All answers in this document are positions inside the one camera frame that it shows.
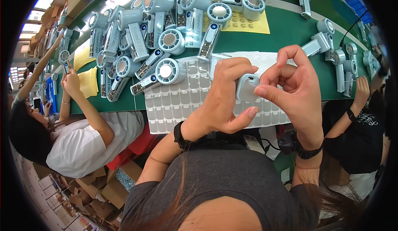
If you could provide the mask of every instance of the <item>yellow paper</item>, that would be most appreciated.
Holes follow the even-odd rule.
[[[205,17],[203,18],[203,31],[205,32],[207,30],[207,27],[209,26],[210,20],[205,12],[203,14],[205,15]],[[223,29],[222,31],[270,34],[265,11],[261,14],[260,20],[257,21],[251,21],[244,18],[243,14],[240,12],[233,12],[229,27]]]
[[[97,96],[97,66],[85,72],[77,74],[80,81],[80,91],[84,97]]]
[[[75,56],[73,59],[73,68],[77,71],[87,63],[95,61],[95,58],[88,58],[90,51],[90,39],[84,42],[75,50]]]

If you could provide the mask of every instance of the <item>dark hair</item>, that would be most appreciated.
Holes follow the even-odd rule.
[[[51,129],[37,121],[27,109],[25,99],[15,102],[9,119],[9,136],[14,148],[24,158],[45,166],[54,141]]]

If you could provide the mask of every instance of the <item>worker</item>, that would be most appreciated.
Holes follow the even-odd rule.
[[[286,64],[291,58],[298,67]],[[237,117],[233,109],[235,80],[257,69],[243,57],[217,63],[204,103],[149,155],[126,200],[122,231],[316,228],[321,200],[315,192],[324,138],[321,94],[316,72],[298,45],[279,50],[277,63],[262,74],[255,89],[278,105],[297,129],[301,157],[295,159],[290,191],[265,155],[221,142],[209,149],[217,142],[209,133],[238,134],[256,116],[255,106]]]
[[[39,61],[32,76],[18,92],[10,114],[10,141],[24,158],[48,167],[63,176],[81,178],[105,166],[127,148],[143,131],[139,111],[99,113],[80,90],[74,69],[61,79],[63,93],[59,120],[48,123],[38,109],[31,109],[24,99],[45,68],[63,34]],[[71,98],[86,119],[69,118]],[[21,139],[29,133],[34,139]]]

